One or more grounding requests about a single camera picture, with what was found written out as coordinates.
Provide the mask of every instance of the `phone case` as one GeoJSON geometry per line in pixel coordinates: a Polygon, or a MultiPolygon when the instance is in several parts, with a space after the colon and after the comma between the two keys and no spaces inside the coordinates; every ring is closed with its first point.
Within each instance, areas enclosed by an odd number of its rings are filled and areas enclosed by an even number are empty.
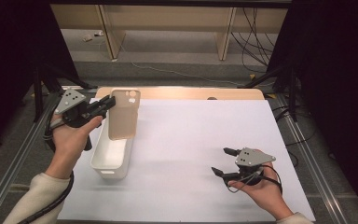
{"type": "Polygon", "coordinates": [[[136,134],[141,93],[136,89],[112,90],[112,96],[116,98],[116,105],[109,109],[109,138],[133,138],[136,134]]]}

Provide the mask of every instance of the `white plastic container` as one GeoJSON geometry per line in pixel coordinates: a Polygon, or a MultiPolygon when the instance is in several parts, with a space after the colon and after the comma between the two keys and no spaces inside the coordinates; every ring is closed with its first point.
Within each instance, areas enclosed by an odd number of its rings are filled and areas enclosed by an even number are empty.
{"type": "Polygon", "coordinates": [[[133,138],[110,140],[109,122],[102,125],[98,144],[92,155],[91,167],[102,178],[124,178],[128,172],[133,138]]]}

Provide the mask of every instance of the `human hand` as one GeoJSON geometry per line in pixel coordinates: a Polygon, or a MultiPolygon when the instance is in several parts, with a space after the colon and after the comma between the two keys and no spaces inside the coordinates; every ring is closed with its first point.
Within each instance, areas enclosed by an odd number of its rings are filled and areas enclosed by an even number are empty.
{"type": "MultiPolygon", "coordinates": [[[[60,117],[54,115],[52,120],[60,117]]],[[[45,174],[59,179],[69,178],[86,146],[90,132],[97,128],[102,120],[103,117],[98,116],[80,128],[71,128],[67,125],[55,128],[53,130],[53,141],[56,149],[45,174]]]]}
{"type": "MultiPolygon", "coordinates": [[[[266,162],[264,165],[273,167],[272,162],[266,162]]],[[[277,180],[275,172],[267,166],[264,167],[264,176],[277,180]]],[[[245,185],[240,181],[229,181],[228,184],[247,193],[259,207],[268,211],[277,220],[290,217],[293,214],[284,201],[279,187],[268,180],[262,179],[253,186],[245,185]]]]}

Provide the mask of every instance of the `white tabletop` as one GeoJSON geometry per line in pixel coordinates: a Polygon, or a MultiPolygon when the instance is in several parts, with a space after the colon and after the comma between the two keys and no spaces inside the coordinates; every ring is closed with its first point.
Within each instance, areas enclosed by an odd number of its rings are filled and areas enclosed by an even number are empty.
{"type": "MultiPolygon", "coordinates": [[[[101,129],[90,135],[94,146],[101,129]]],[[[212,166],[238,171],[224,147],[259,148],[275,156],[289,207],[315,219],[265,100],[142,100],[128,175],[102,179],[90,166],[92,151],[84,152],[59,219],[274,221],[249,196],[229,192],[213,174],[212,166]]]]}

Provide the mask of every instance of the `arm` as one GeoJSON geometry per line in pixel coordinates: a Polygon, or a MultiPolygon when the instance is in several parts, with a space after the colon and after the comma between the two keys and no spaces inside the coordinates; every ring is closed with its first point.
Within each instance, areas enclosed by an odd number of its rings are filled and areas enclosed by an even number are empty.
{"type": "MultiPolygon", "coordinates": [[[[30,190],[22,196],[5,220],[5,224],[19,223],[56,200],[69,184],[70,174],[86,145],[92,130],[101,124],[102,117],[96,117],[82,127],[75,129],[66,125],[54,129],[56,151],[43,174],[33,178],[30,190]]],[[[33,223],[55,223],[63,204],[33,223]]]]}
{"type": "MultiPolygon", "coordinates": [[[[272,167],[272,163],[268,162],[266,165],[272,167]]],[[[271,179],[277,180],[277,175],[270,168],[264,168],[264,176],[271,179]]],[[[239,181],[229,181],[228,184],[236,189],[240,189],[247,193],[255,203],[272,214],[276,219],[277,223],[281,224],[309,224],[311,223],[308,219],[299,213],[294,214],[287,206],[286,202],[281,195],[281,192],[274,183],[261,180],[254,186],[244,185],[239,181]]]]}

